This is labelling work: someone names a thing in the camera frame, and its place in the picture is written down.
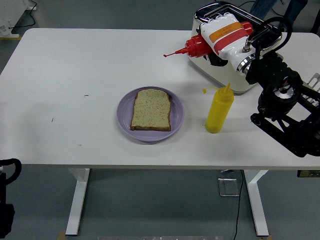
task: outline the red squeeze bottle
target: red squeeze bottle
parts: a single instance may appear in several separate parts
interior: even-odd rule
[[[252,34],[254,29],[250,22],[244,21],[241,24],[244,30],[248,33],[248,35]],[[206,42],[206,40],[201,36],[201,34],[191,37],[191,39],[185,42],[184,46],[184,48],[175,51],[174,53],[168,55],[164,54],[163,56],[168,57],[173,54],[188,54],[189,57],[199,58],[204,55],[212,54],[214,52],[212,48],[209,46],[209,44]]]

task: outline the white table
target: white table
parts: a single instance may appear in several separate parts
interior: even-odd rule
[[[91,168],[244,169],[257,235],[268,235],[257,180],[267,170],[317,170],[319,157],[292,154],[250,121],[261,87],[235,97],[220,133],[204,124],[215,83],[181,49],[191,31],[28,30],[0,76],[0,153],[23,165],[69,168],[77,179],[67,235],[76,235]],[[320,39],[294,33],[279,51],[308,81],[319,72]],[[133,89],[159,86],[184,105],[181,128],[154,143],[135,140],[116,110]]]

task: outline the plate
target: plate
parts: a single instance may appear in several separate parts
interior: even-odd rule
[[[170,124],[171,131],[154,131],[154,130],[130,130],[131,119],[133,115],[134,103],[137,92],[144,89],[156,89],[162,90],[169,94],[171,100],[171,109],[170,109]],[[118,122],[121,128],[131,137],[145,141],[145,142],[153,142],[160,141],[170,137],[174,134],[181,126],[185,111],[182,102],[179,98],[171,91],[158,87],[158,86],[145,86],[140,87],[131,92],[127,93],[119,102],[118,108],[116,110],[116,115]]]

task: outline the bread slice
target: bread slice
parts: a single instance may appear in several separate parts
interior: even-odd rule
[[[168,93],[158,89],[144,89],[136,94],[131,130],[171,131],[171,101]]]

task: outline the yellow squeeze bottle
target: yellow squeeze bottle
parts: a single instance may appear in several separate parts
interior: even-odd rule
[[[208,132],[213,134],[220,132],[234,99],[234,92],[230,89],[230,83],[217,89],[205,123],[205,129]]]

